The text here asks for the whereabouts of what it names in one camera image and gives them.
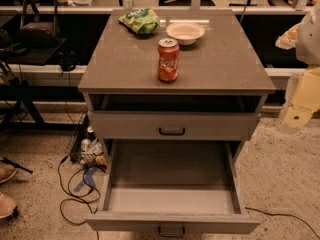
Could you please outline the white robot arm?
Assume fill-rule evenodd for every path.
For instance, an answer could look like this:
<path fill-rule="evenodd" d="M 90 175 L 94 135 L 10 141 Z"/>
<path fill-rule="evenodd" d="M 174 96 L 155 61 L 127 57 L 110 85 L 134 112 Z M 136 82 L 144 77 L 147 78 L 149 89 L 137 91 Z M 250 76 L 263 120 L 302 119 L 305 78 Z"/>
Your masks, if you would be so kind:
<path fill-rule="evenodd" d="M 293 73 L 289 78 L 279 114 L 278 130 L 293 134 L 320 110 L 320 8 L 314 6 L 300 23 L 277 39 L 276 46 L 294 48 L 296 58 L 307 65 L 304 73 Z"/>

